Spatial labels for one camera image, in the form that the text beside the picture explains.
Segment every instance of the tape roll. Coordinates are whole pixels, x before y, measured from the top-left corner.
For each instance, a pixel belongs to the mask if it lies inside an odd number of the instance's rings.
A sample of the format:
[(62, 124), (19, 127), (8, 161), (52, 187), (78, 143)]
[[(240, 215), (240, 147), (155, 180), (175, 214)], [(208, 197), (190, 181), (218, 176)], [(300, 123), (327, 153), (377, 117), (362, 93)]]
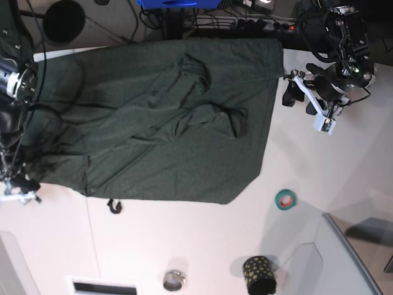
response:
[(296, 196), (294, 192), (284, 189), (276, 196), (276, 205), (280, 210), (286, 211), (296, 205)]

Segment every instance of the green fabric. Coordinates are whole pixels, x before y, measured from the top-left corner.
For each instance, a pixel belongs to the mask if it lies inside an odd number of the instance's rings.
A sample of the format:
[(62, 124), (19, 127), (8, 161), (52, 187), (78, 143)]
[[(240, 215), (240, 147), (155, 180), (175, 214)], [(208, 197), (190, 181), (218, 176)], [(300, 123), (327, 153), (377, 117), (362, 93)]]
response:
[[(274, 39), (166, 41), (49, 60), (42, 103), (64, 125), (56, 146), (31, 156), (30, 177), (86, 196), (229, 203), (259, 175), (282, 73)], [(45, 114), (33, 121), (29, 140), (38, 140), (33, 126)]]

